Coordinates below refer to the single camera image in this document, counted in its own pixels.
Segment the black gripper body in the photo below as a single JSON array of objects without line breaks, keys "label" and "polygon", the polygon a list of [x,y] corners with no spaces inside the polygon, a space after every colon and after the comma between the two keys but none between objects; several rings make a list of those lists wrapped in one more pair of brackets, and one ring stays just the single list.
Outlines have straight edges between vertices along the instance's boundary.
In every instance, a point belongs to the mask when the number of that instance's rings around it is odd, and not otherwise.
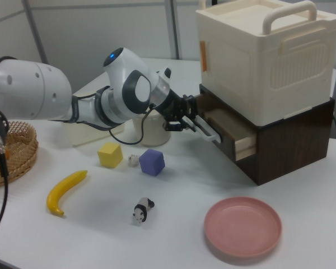
[{"label": "black gripper body", "polygon": [[168,125],[182,126],[182,118],[187,115],[188,102],[172,89],[168,95],[159,101],[153,101],[154,109],[158,111]]}]

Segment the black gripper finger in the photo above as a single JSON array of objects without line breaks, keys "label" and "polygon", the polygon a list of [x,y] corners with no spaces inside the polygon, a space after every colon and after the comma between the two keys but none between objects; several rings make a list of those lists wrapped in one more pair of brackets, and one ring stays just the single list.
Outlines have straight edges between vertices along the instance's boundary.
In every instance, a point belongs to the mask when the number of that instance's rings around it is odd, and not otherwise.
[{"label": "black gripper finger", "polygon": [[181,132],[184,129],[190,129],[191,126],[189,123],[185,120],[185,118],[172,118],[167,120],[164,123],[164,129],[165,131],[169,132]]},{"label": "black gripper finger", "polygon": [[195,120],[198,114],[196,98],[193,95],[183,95],[183,99],[186,103],[185,116],[190,120]]}]

